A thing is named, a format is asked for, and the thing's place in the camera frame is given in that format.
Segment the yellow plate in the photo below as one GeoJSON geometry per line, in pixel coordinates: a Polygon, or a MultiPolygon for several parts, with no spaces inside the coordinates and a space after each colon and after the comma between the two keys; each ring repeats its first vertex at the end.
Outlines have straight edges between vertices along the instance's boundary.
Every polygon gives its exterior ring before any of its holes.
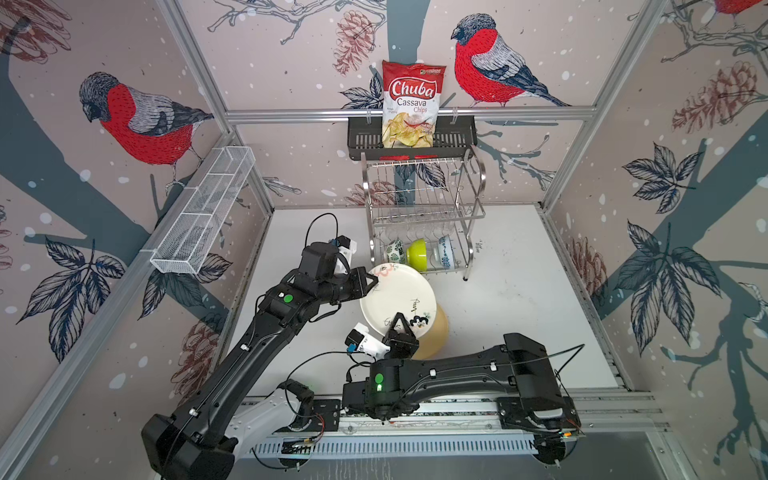
{"type": "Polygon", "coordinates": [[[412,356],[415,360],[426,360],[434,357],[447,343],[450,324],[440,305],[437,305],[435,319],[430,322],[430,325],[430,329],[418,338],[419,348],[412,356]]]}

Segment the white floral plate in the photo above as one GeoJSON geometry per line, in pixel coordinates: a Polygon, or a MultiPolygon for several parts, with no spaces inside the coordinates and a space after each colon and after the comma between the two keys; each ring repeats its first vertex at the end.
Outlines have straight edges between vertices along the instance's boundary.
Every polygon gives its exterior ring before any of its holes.
{"type": "Polygon", "coordinates": [[[404,264],[383,263],[370,273],[378,277],[379,283],[360,300],[369,327],[384,335],[395,314],[401,312],[417,338],[430,329],[437,301],[431,285],[417,270],[404,264]]]}

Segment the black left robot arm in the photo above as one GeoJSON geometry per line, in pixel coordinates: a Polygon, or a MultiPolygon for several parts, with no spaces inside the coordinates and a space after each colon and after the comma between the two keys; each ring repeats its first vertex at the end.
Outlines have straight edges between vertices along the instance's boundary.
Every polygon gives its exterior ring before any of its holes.
{"type": "Polygon", "coordinates": [[[238,344],[211,377],[171,415],[155,414],[141,431],[151,468],[163,479],[226,479],[235,463],[273,432],[297,417],[311,392],[287,380],[265,400],[244,410],[241,404],[272,360],[321,306],[365,297],[378,283],[363,267],[337,264],[347,259],[331,243],[314,242],[257,303],[238,344]]]}

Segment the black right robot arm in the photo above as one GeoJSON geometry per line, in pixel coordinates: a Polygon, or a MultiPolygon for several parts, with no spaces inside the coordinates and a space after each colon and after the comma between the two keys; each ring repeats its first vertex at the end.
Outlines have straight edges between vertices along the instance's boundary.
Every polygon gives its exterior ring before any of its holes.
{"type": "Polygon", "coordinates": [[[341,409],[389,421],[416,412],[425,401],[441,396],[503,393],[497,401],[506,429],[570,436],[581,429],[572,399],[563,394],[543,344],[520,333],[478,353],[438,360],[413,357],[419,342],[419,317],[397,313],[380,340],[353,329],[345,340],[349,353],[381,347],[383,356],[363,365],[368,375],[343,386],[341,409]]]}

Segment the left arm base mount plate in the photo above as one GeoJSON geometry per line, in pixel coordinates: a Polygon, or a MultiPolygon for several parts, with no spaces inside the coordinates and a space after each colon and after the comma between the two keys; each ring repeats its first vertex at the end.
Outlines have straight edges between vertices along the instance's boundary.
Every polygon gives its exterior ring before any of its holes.
{"type": "Polygon", "coordinates": [[[336,432],[339,428],[341,401],[338,399],[314,399],[302,403],[298,417],[280,432],[321,433],[336,432]]]}

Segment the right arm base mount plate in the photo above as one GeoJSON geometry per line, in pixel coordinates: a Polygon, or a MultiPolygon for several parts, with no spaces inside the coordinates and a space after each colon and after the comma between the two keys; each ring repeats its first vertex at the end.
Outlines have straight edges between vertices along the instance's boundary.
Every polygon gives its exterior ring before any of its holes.
{"type": "Polygon", "coordinates": [[[518,397],[498,397],[495,400],[501,427],[532,434],[533,457],[546,466],[560,466],[583,435],[573,399],[565,396],[563,400],[564,407],[542,412],[524,408],[518,397]]]}

